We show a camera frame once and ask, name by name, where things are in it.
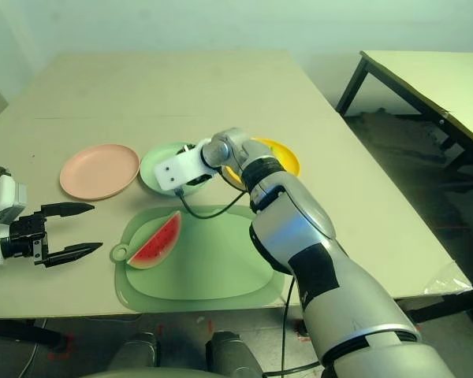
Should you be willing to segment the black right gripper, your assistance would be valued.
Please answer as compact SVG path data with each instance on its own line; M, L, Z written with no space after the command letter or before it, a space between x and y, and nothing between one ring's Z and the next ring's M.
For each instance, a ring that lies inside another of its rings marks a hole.
M198 176L192 180L189 180L185 186L186 187L197 187L201 184L206 183L207 181L211 180L214 176L211 174L203 174L201 176Z

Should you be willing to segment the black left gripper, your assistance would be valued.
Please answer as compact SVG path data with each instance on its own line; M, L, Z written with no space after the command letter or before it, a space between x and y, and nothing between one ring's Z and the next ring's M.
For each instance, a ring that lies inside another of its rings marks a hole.
M46 268L63 265L83 258L102 246L102 243L80 243L62 251L48 254L46 217L71 217L93 210L84 202L59 202L42 205L40 211L19 217L9 226L9 235L2 238L2 256L7 258L33 258L35 265Z

